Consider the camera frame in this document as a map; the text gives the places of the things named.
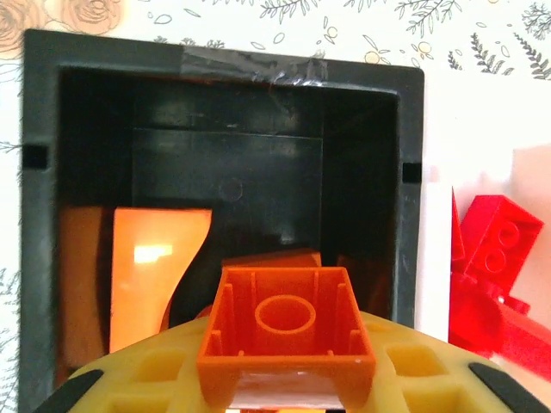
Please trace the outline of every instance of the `yellow plastic piece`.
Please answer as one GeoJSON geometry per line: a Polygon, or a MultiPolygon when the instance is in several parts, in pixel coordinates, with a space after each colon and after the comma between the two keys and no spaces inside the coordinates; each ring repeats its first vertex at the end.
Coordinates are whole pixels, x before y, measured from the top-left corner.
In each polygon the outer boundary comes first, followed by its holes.
{"type": "MultiPolygon", "coordinates": [[[[357,413],[511,413],[468,369],[491,361],[383,318],[362,313],[377,369],[357,413]]],[[[77,371],[104,375],[70,413],[209,413],[196,357],[208,317],[167,330],[77,371]]]]}

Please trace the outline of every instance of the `black plastic box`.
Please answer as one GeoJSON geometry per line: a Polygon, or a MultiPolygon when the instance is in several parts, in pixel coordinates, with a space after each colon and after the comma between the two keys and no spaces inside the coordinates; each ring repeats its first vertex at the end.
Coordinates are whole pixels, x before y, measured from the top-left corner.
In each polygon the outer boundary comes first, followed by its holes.
{"type": "Polygon", "coordinates": [[[20,412],[56,386],[66,206],[213,209],[173,324],[222,258],[300,246],[355,263],[363,310],[382,276],[413,326],[423,103],[412,68],[27,31],[20,412]]]}

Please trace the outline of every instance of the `floral wallpaper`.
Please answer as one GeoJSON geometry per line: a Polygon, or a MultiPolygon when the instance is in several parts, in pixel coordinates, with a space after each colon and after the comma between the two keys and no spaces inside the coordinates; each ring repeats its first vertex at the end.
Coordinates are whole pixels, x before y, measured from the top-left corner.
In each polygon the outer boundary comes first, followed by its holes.
{"type": "Polygon", "coordinates": [[[0,413],[16,411],[27,28],[551,80],[551,0],[0,0],[0,413]]]}

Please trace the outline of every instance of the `clear tape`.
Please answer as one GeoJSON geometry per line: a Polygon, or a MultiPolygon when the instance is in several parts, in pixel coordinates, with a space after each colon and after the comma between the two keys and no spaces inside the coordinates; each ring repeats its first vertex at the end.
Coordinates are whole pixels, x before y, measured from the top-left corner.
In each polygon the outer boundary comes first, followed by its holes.
{"type": "Polygon", "coordinates": [[[292,86],[322,86],[328,80],[324,60],[193,46],[183,47],[180,73],[292,86]]]}

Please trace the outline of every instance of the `wallpaper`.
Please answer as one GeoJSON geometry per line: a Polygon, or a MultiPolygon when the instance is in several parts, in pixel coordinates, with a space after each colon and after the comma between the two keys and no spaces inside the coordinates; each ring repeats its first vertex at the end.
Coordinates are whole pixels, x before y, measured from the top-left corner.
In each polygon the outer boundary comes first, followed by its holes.
{"type": "Polygon", "coordinates": [[[0,413],[16,409],[27,28],[551,79],[551,0],[0,0],[0,413]]]}

